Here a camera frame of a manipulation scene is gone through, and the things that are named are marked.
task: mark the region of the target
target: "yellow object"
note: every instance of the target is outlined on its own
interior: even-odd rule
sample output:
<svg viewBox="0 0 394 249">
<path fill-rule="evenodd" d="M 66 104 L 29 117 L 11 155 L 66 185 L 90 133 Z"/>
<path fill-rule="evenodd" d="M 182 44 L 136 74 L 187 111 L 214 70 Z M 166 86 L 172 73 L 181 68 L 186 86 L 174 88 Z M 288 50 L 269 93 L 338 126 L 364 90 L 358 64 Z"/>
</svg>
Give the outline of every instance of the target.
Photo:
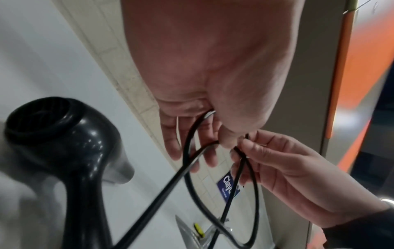
<svg viewBox="0 0 394 249">
<path fill-rule="evenodd" d="M 197 233 L 200 235 L 201 238 L 205 237 L 205 233 L 202 231 L 201 227 L 197 223 L 194 223 L 194 229 L 196 229 Z"/>
</svg>

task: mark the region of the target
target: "person's right hand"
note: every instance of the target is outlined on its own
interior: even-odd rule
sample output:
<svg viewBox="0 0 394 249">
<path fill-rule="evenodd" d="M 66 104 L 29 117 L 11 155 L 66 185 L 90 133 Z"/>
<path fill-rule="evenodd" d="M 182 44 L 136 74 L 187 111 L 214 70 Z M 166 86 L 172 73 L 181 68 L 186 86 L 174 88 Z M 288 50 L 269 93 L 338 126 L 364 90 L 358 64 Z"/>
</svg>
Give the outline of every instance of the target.
<svg viewBox="0 0 394 249">
<path fill-rule="evenodd" d="M 296 213 L 322 227 L 332 227 L 389 207 L 350 175 L 292 137 L 258 130 L 238 142 L 249 157 L 258 183 Z M 231 151 L 235 176 L 240 158 Z M 244 166 L 240 184 L 250 182 Z"/>
</svg>

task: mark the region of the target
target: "tile floor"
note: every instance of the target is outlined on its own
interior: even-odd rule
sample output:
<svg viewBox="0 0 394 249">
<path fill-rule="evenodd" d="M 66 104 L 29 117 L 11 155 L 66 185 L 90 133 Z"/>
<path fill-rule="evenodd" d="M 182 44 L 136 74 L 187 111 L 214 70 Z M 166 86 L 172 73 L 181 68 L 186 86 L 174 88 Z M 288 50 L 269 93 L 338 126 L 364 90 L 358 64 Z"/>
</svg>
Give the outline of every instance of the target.
<svg viewBox="0 0 394 249">
<path fill-rule="evenodd" d="M 120 1 L 54 0 L 54 3 L 174 170 L 179 169 L 181 162 L 172 161 L 165 152 L 158 105 L 145 86 L 128 52 Z M 218 161 L 217 167 L 209 168 L 204 159 L 201 159 L 201 169 L 197 174 L 192 175 L 198 195 L 217 216 L 224 208 L 224 201 L 216 183 L 230 169 L 232 162 L 229 152 L 222 148 L 218 149 Z"/>
</svg>

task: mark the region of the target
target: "power cord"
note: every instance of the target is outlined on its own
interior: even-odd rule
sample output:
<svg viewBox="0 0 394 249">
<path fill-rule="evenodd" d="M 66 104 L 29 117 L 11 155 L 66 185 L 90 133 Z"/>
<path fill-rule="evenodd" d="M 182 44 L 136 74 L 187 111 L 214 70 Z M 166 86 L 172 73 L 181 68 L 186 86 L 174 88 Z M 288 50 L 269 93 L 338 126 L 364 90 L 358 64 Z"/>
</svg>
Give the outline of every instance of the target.
<svg viewBox="0 0 394 249">
<path fill-rule="evenodd" d="M 134 242 L 134 240 L 138 237 L 138 235 L 142 232 L 142 230 L 145 228 L 145 226 L 149 223 L 149 221 L 155 215 L 157 210 L 164 203 L 164 201 L 169 196 L 169 194 L 174 189 L 174 187 L 177 185 L 177 183 L 182 179 L 182 177 L 185 177 L 186 187 L 189 191 L 190 196 L 192 197 L 192 200 L 194 201 L 194 203 L 196 204 L 198 209 L 200 209 L 200 211 L 208 218 L 208 220 L 210 222 L 212 222 L 212 224 L 217 228 L 208 249 L 213 249 L 220 233 L 222 233 L 224 236 L 226 236 L 239 249 L 250 249 L 253 246 L 254 242 L 256 241 L 257 230 L 259 227 L 259 191 L 257 188 L 257 181 L 256 181 L 256 177 L 253 172 L 253 168 L 252 168 L 249 160 L 247 159 L 246 155 L 244 153 L 242 153 L 242 151 L 240 151 L 237 147 L 234 148 L 236 153 L 238 153 L 238 155 L 241 157 L 240 166 L 239 166 L 239 169 L 237 171 L 237 175 L 234 180 L 234 186 L 238 185 L 238 181 L 241 176 L 244 164 L 246 163 L 246 165 L 249 169 L 250 177 L 252 179 L 253 187 L 254 187 L 254 197 L 255 197 L 254 222 L 253 222 L 252 234 L 250 236 L 250 239 L 246 243 L 238 242 L 238 240 L 223 225 L 223 223 L 226 219 L 226 216 L 228 214 L 228 211 L 230 210 L 230 206 L 231 206 L 231 203 L 233 201 L 236 191 L 230 192 L 230 197 L 229 197 L 228 202 L 226 203 L 222 217 L 220 218 L 220 220 L 218 220 L 207 209 L 207 207 L 202 203 L 202 201 L 198 197 L 198 195 L 193 187 L 192 179 L 190 177 L 189 171 L 190 171 L 191 167 L 195 164 L 195 162 L 197 162 L 197 160 L 208 149 L 211 149 L 215 145 L 219 144 L 218 141 L 207 144 L 204 147 L 197 150 L 196 153 L 194 153 L 193 155 L 190 156 L 190 150 L 191 150 L 190 144 L 191 144 L 191 141 L 194 137 L 195 132 L 197 131 L 197 129 L 201 125 L 201 123 L 205 119 L 207 119 L 209 116 L 213 115 L 214 113 L 215 113 L 215 110 L 210 110 L 210 111 L 206 112 L 205 114 L 203 114 L 202 116 L 200 116 L 194 122 L 194 124 L 190 128 L 189 133 L 186 137 L 185 146 L 183 148 L 183 166 L 175 173 L 174 177 L 169 181 L 169 183 L 167 183 L 167 185 L 163 188 L 163 190 L 160 192 L 160 194 L 153 200 L 153 202 L 144 211 L 144 213 L 141 215 L 141 217 L 139 217 L 139 219 L 134 223 L 134 225 L 127 231 L 127 233 L 113 247 L 113 249 L 127 249 Z"/>
</svg>

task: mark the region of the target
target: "white surface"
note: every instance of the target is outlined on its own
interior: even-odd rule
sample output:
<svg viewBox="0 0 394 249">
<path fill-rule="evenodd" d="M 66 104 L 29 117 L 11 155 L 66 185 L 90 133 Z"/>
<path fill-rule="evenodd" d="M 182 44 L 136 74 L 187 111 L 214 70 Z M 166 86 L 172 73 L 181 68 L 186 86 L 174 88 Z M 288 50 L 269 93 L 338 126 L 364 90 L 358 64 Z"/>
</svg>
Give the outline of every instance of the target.
<svg viewBox="0 0 394 249">
<path fill-rule="evenodd" d="M 0 121 L 28 101 L 57 95 L 91 105 L 119 129 L 135 177 L 125 185 L 103 186 L 105 210 L 117 242 L 174 171 L 50 0 L 0 0 L 0 75 Z M 64 187 L 53 178 L 44 180 L 17 169 L 2 149 L 0 248 L 59 248 Z M 185 248 L 175 214 L 190 225 L 204 220 L 184 183 L 179 183 L 132 248 Z M 220 237 L 215 248 L 229 244 Z"/>
</svg>

